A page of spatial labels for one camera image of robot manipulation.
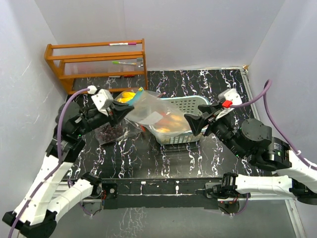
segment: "plastic bag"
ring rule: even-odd
[[[140,125],[122,120],[118,125],[106,124],[95,129],[95,137],[100,145],[126,139],[142,132]]]
[[[128,103],[129,101],[132,100],[134,98],[134,96],[141,91],[145,91],[148,94],[158,97],[160,98],[164,93],[159,93],[159,92],[153,92],[153,91],[147,91],[144,90],[142,87],[141,88],[131,88],[129,90],[123,91],[122,93],[120,93],[115,100],[121,103]]]
[[[129,96],[124,93],[121,93],[115,100]],[[140,89],[131,96],[133,97],[125,101],[134,106],[134,110],[125,117],[129,121],[143,125],[158,138],[175,137],[190,131],[184,113],[172,103]]]

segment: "wooden shelf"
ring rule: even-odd
[[[122,45],[110,45],[118,43],[136,43],[136,45],[125,45],[124,47]],[[69,45],[48,44],[44,58],[68,94],[76,92],[72,90],[74,80],[85,77],[143,74],[145,79],[144,88],[148,88],[144,39]],[[120,63],[114,64],[112,61],[119,61]],[[124,62],[132,62],[136,65],[123,64]],[[112,88],[110,92],[122,92],[127,89],[129,88]]]

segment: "gray plastic basket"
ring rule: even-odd
[[[202,114],[202,112],[198,110],[198,105],[209,104],[208,99],[202,96],[187,96],[187,97],[162,98],[162,99],[168,100],[169,102],[177,106],[184,113],[190,113],[197,116],[200,116]],[[170,137],[168,135],[160,136],[160,137],[157,136],[156,139],[158,143],[162,145],[195,142],[200,140],[205,130],[206,129],[203,129],[202,133],[200,133],[197,136],[193,136],[193,133],[190,130],[180,134],[179,136],[175,136],[175,137]]]

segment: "white wall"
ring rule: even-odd
[[[1,217],[30,188],[51,140],[66,95],[44,61],[56,44],[34,0],[1,0],[0,7]],[[1,237],[9,226],[0,222]]]
[[[59,44],[145,38],[147,66],[250,64],[284,0],[35,0]]]
[[[268,31],[251,65],[252,92],[258,94],[273,80],[268,106],[276,123],[309,160],[317,163],[315,103],[317,91],[317,1],[287,0]],[[261,120],[271,125],[263,101],[257,103]],[[317,207],[297,204],[304,229],[316,237]]]

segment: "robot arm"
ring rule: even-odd
[[[15,228],[28,238],[49,237],[56,227],[57,221],[75,204],[90,195],[97,195],[96,189],[100,180],[90,174],[83,175],[76,184],[59,197],[51,201],[57,186],[76,161],[79,153],[85,146],[82,135],[109,123],[118,124],[133,106],[113,101],[107,90],[100,90],[92,96],[97,108],[80,110],[78,104],[70,103],[62,121],[61,148],[63,151],[62,163],[57,155],[57,126],[50,145],[46,150],[41,169],[34,180],[30,190],[14,211],[6,212],[3,221],[12,226],[17,215],[28,203],[20,216]],[[63,106],[59,109],[56,122],[59,120]]]
[[[280,177],[248,177],[225,174],[222,184],[206,190],[215,198],[236,197],[251,192],[283,194],[299,201],[317,205],[317,171],[315,164],[305,165],[284,141],[272,137],[272,128],[257,119],[242,122],[241,127],[231,123],[230,105],[241,104],[235,89],[219,95],[221,104],[200,105],[201,116],[185,114],[193,134],[198,135],[207,126],[204,136],[211,133],[222,141],[237,158],[251,156],[250,164],[266,171],[276,171]]]

